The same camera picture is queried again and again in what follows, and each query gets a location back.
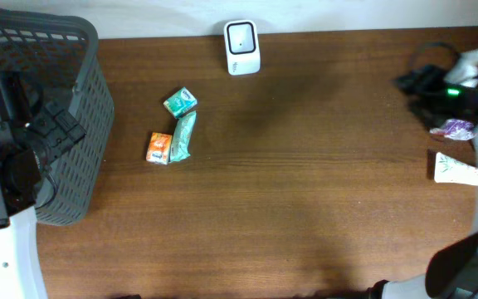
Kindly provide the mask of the purple white sanitary pad pack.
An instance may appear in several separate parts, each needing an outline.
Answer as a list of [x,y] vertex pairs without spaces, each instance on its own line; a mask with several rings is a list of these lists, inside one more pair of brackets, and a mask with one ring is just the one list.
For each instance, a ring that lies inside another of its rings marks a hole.
[[441,127],[431,128],[429,132],[450,140],[467,141],[475,138],[474,128],[475,126],[470,121],[449,119]]

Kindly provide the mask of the white green cosmetic tube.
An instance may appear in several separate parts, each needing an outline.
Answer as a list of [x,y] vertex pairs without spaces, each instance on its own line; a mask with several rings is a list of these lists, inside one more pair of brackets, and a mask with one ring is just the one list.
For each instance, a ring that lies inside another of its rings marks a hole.
[[478,168],[438,152],[433,179],[436,183],[478,186]]

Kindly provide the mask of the small teal tissue packet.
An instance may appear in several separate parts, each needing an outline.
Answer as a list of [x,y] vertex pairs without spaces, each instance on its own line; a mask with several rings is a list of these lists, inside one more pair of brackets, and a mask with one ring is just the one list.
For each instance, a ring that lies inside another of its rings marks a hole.
[[185,115],[197,104],[197,98],[186,87],[179,89],[163,103],[166,110],[175,119]]

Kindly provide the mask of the teal wet wipes pack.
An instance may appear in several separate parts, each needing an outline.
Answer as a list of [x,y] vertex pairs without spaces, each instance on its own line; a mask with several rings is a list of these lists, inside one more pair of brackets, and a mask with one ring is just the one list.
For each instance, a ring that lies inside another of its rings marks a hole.
[[196,119],[197,112],[192,111],[178,120],[171,144],[170,162],[179,162],[190,156],[188,146]]

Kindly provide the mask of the orange small box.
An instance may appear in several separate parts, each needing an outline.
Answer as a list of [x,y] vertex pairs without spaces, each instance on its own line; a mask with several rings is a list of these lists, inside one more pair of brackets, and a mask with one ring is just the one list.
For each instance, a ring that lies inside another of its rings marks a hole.
[[146,160],[153,164],[168,164],[172,139],[171,135],[153,132],[147,148]]

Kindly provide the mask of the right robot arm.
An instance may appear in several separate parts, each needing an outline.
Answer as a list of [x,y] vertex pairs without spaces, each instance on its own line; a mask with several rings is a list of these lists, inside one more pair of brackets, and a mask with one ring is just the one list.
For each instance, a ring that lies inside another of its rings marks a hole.
[[[474,126],[478,166],[478,50],[460,52],[446,42],[422,44],[411,55],[408,72],[394,85],[412,97],[409,107],[428,128],[448,120]],[[363,298],[478,298],[478,195],[468,237],[437,252],[420,276],[380,281]]]

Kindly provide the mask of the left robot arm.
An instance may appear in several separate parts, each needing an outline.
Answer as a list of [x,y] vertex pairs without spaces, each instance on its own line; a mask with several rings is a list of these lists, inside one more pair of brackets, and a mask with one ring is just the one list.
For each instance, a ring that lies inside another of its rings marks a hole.
[[45,298],[37,253],[36,187],[86,136],[27,73],[0,71],[0,298]]

